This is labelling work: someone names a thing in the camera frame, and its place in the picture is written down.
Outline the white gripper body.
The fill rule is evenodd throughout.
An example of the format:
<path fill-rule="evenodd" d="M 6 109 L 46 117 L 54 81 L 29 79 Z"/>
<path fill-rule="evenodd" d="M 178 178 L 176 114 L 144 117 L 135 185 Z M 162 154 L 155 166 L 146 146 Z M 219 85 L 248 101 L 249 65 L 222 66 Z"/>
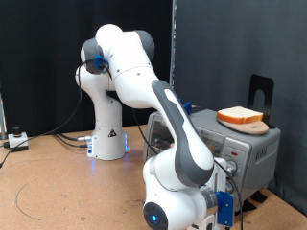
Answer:
<path fill-rule="evenodd" d="M 226 184 L 226 172 L 224 171 L 226 167 L 226 161 L 223 158 L 214 158 L 214 169 L 207 185 L 214 191 L 219 192 L 225 191 Z"/>

